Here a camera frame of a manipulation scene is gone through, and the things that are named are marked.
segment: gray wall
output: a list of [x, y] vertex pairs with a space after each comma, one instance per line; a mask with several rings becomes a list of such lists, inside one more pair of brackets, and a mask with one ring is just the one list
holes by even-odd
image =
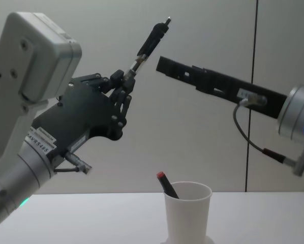
[[[171, 181], [244, 191], [247, 159], [249, 191], [304, 191], [304, 177], [289, 168], [253, 148], [247, 158], [247, 143], [232, 121], [234, 104], [155, 71], [163, 55], [251, 82], [256, 1], [0, 0], [0, 34], [12, 11], [43, 12], [81, 44], [75, 76], [126, 70], [153, 25], [173, 18], [137, 76], [123, 138], [91, 139], [77, 154], [94, 172], [57, 175], [40, 193], [155, 192], [161, 170]], [[254, 83], [285, 94], [304, 83], [304, 0], [260, 0]], [[242, 109], [238, 120], [247, 132], [249, 112]], [[275, 125], [252, 113], [251, 138], [296, 157], [302, 147], [277, 136]]]

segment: screw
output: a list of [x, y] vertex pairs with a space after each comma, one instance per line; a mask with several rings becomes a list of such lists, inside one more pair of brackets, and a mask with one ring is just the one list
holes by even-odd
[[27, 50], [28, 50], [28, 43], [26, 42], [26, 40], [22, 40], [22, 41], [20, 42], [20, 45], [21, 45], [21, 49], [22, 49], [23, 51], [27, 51]]
[[5, 197], [8, 192], [6, 190], [0, 191], [0, 197]]
[[23, 113], [28, 113], [29, 112], [29, 108], [28, 108], [28, 106], [26, 106], [26, 105], [21, 105], [21, 110], [22, 110], [22, 112]]
[[18, 73], [16, 73], [15, 69], [11, 69], [10, 70], [10, 75], [12, 76], [12, 78], [16, 79], [18, 77]]

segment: cup rim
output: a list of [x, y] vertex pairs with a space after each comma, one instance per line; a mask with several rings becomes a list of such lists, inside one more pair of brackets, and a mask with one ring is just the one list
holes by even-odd
[[209, 191], [210, 191], [210, 194], [209, 194], [208, 196], [206, 196], [206, 197], [199, 198], [199, 199], [194, 199], [194, 200], [178, 199], [178, 198], [170, 197], [169, 195], [163, 193], [163, 194], [165, 195], [165, 197], [168, 197], [168, 198], [170, 198], [170, 199], [173, 199], [173, 200], [179, 201], [179, 202], [197, 202], [197, 201], [202, 201], [202, 200], [205, 200], [205, 199], [207, 199], [207, 198], [210, 198], [210, 197], [212, 196], [212, 194], [213, 194], [212, 189], [211, 189], [209, 186], [204, 185], [204, 184], [202, 184], [202, 183], [198, 183], [198, 182], [194, 182], [194, 181], [176, 181], [176, 182], [173, 182], [173, 183], [171, 183], [171, 184], [177, 184], [177, 183], [194, 183], [194, 184], [196, 184], [196, 185], [201, 185], [201, 186], [204, 186], [204, 187], [208, 188]]

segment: marker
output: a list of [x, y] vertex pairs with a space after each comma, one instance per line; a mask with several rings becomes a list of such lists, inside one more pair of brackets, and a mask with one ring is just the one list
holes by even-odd
[[170, 184], [170, 182], [164, 172], [161, 171], [161, 172], [157, 173], [157, 178], [160, 181], [165, 194], [167, 194], [170, 197], [179, 199], [176, 191]]

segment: green light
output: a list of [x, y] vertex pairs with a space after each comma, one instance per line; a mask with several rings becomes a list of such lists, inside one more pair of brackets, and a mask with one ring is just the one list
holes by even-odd
[[20, 204], [19, 207], [22, 207], [23, 205], [25, 205], [25, 203], [28, 202], [28, 200], [29, 200], [29, 198], [25, 199], [25, 200]]

